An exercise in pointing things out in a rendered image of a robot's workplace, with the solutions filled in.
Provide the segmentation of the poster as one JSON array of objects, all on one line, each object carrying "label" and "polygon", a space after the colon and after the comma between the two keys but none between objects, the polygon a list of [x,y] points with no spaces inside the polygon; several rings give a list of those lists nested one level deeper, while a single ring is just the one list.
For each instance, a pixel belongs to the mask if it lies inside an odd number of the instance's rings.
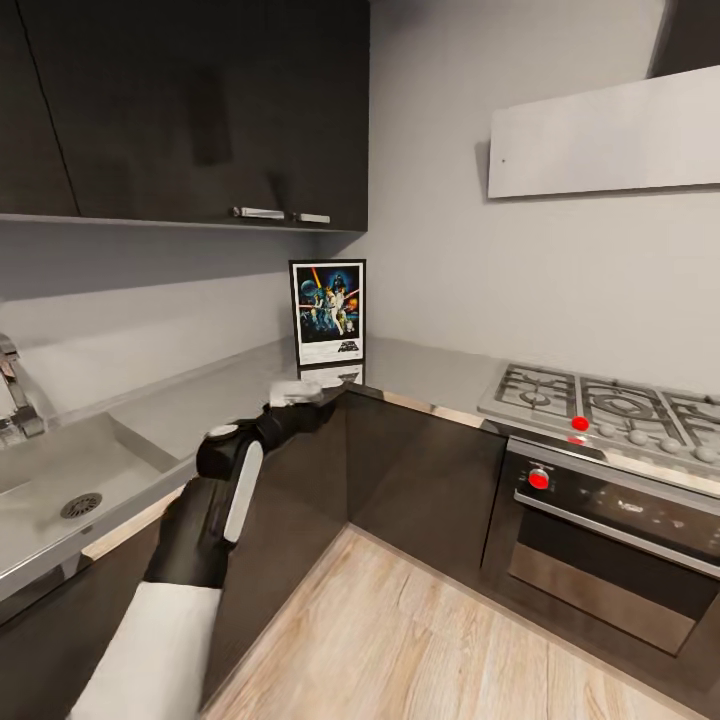
[{"label": "poster", "polygon": [[288,264],[297,369],[366,361],[366,259]]}]

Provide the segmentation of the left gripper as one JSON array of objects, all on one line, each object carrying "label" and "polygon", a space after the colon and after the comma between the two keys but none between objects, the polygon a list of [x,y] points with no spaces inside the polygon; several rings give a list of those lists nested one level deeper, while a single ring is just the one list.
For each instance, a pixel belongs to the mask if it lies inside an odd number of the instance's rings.
[{"label": "left gripper", "polygon": [[264,406],[262,416],[268,415],[278,424],[281,431],[280,444],[290,440],[297,433],[316,433],[320,424],[329,421],[337,408],[337,401],[325,403],[321,407],[311,403]]}]

